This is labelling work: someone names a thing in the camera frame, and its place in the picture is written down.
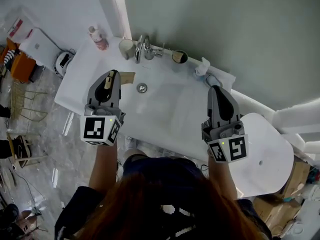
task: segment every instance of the chrome faucet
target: chrome faucet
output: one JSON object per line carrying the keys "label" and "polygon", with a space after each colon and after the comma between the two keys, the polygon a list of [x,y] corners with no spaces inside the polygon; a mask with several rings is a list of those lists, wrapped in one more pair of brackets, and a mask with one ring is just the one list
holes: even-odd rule
{"label": "chrome faucet", "polygon": [[135,49],[135,54],[134,54],[135,63],[140,63],[140,57],[141,57],[141,52],[143,47],[144,47],[144,57],[150,61],[154,58],[154,56],[162,57],[164,52],[164,46],[165,44],[163,44],[162,49],[152,49],[150,45],[149,36],[147,34],[146,35],[142,34],[138,40],[138,44]]}

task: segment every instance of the soap dispenser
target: soap dispenser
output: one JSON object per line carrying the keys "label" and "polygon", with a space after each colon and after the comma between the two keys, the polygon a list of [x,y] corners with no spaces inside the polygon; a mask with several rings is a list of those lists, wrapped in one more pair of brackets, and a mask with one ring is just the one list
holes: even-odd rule
{"label": "soap dispenser", "polygon": [[204,81],[205,80],[205,74],[208,71],[208,68],[210,67],[210,62],[202,57],[202,64],[197,66],[193,72],[193,76],[197,81]]}

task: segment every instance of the marble floor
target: marble floor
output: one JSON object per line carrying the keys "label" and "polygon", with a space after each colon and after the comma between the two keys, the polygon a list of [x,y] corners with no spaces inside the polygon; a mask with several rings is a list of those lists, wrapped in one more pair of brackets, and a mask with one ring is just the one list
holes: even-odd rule
{"label": "marble floor", "polygon": [[[28,91],[47,94],[39,95],[26,106],[46,111],[48,115],[40,122],[33,122],[22,116],[16,120],[9,120],[8,131],[39,134],[28,138],[31,141],[32,156],[47,157],[16,170],[12,167],[12,158],[0,159],[0,172],[10,170],[14,179],[14,184],[4,185],[0,188],[0,193],[8,204],[14,202],[20,211],[31,209],[34,213],[40,211],[37,226],[41,230],[33,232],[32,237],[51,240],[54,238],[54,225],[63,207],[67,205],[77,187],[86,186],[89,182],[95,162],[96,147],[80,140],[80,116],[54,102],[62,80],[51,71],[41,68],[36,70],[33,78],[34,83],[24,84],[23,87]],[[12,84],[11,76],[7,73],[0,89],[0,104],[4,107],[10,106]],[[0,117],[0,140],[7,139],[6,131],[5,120]],[[124,140],[125,137],[119,134],[118,160],[122,164]],[[138,141],[137,146],[151,157],[172,155],[168,150],[143,141]],[[121,178],[121,169],[118,171],[118,178]]]}

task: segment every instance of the sink drain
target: sink drain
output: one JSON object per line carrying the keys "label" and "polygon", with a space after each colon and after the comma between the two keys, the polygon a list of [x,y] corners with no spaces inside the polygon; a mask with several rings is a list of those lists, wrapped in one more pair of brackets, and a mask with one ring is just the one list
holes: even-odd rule
{"label": "sink drain", "polygon": [[148,87],[145,83],[139,83],[136,86],[136,90],[141,94],[144,94],[147,91],[147,89],[148,89]]}

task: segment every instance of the person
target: person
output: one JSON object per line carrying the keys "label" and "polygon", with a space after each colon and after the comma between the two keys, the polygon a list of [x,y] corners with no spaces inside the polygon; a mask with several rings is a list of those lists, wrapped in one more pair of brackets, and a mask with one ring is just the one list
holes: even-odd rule
{"label": "person", "polygon": [[124,156],[116,182],[117,144],[97,148],[88,187],[56,221],[56,240],[271,239],[251,201],[235,201],[227,163],[208,156],[206,178],[186,158],[151,158],[134,146]]}

